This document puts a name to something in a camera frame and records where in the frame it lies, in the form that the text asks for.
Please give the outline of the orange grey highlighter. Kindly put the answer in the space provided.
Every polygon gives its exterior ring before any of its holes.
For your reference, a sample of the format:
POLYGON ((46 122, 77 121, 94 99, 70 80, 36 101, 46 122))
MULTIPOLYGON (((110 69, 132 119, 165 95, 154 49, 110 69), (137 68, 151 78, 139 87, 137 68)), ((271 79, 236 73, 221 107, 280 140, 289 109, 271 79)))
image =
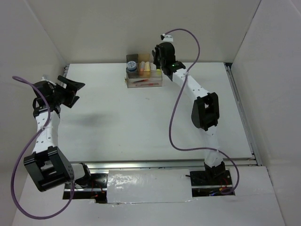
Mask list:
POLYGON ((142 61, 142 62, 140 63, 140 71, 143 72, 143 71, 144 71, 144 68, 145 68, 145 62, 142 61))

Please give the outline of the blue tape roll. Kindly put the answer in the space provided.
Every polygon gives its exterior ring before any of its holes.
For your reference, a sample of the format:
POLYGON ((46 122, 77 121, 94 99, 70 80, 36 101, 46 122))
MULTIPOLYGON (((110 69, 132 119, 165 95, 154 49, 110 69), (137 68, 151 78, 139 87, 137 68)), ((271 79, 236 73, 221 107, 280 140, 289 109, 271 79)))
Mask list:
POLYGON ((138 62, 135 60, 130 60, 127 62, 126 72, 127 73, 134 73, 138 70, 138 62))

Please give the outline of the red gel pen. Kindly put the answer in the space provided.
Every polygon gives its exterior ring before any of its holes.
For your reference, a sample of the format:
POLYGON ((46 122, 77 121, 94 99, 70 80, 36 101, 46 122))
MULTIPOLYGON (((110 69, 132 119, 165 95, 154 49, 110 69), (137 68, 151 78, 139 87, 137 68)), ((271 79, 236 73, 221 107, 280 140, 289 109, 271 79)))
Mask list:
POLYGON ((135 84, 135 87, 160 87, 161 85, 157 82, 155 83, 144 83, 144 84, 135 84))

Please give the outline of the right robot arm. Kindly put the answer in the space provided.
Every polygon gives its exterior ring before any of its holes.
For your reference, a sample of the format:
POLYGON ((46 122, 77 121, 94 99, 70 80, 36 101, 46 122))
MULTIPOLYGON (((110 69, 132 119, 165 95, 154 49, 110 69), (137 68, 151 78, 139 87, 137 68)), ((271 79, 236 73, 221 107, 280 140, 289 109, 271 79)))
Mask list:
POLYGON ((190 68, 175 59, 175 48, 172 43, 162 42, 156 45, 152 56, 156 68, 161 69, 172 82, 181 87, 169 123, 169 142, 174 149, 182 152, 203 150, 205 179, 209 184, 215 185, 226 171, 222 154, 216 147, 218 144, 216 129, 220 117, 218 95, 204 89, 189 74, 190 68), (179 148, 172 141, 172 123, 182 93, 186 93, 192 101, 191 121, 201 135, 206 137, 209 144, 204 147, 179 148))

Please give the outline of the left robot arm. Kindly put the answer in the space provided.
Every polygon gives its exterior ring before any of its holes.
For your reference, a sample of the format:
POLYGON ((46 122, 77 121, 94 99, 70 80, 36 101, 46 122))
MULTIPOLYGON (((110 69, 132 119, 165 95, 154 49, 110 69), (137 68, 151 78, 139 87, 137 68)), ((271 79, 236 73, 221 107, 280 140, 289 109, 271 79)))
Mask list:
POLYGON ((64 85, 48 80, 33 84, 36 95, 32 104, 33 116, 39 134, 32 154, 24 157, 24 166, 41 192, 69 182, 74 182, 79 188, 87 188, 93 182, 87 165, 71 164, 58 147, 61 105, 72 108, 79 100, 77 91, 85 84, 63 76, 57 79, 64 85))

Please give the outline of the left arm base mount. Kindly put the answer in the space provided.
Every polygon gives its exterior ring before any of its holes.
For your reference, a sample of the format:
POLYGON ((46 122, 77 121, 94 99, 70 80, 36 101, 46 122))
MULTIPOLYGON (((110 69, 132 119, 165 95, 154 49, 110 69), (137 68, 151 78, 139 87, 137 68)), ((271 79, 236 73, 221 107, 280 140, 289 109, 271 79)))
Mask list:
POLYGON ((92 200, 107 203, 108 173, 91 173, 87 164, 72 164, 74 172, 73 200, 92 200))

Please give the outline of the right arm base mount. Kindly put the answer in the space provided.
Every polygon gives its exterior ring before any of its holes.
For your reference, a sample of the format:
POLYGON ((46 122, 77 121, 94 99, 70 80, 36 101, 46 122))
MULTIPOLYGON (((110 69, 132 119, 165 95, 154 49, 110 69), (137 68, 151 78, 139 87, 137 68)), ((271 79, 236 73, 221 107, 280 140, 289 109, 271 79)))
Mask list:
POLYGON ((217 177, 212 177, 201 165, 187 165, 189 173, 185 176, 190 180, 192 197, 210 197, 235 195, 233 187, 235 181, 231 177, 230 170, 217 177))

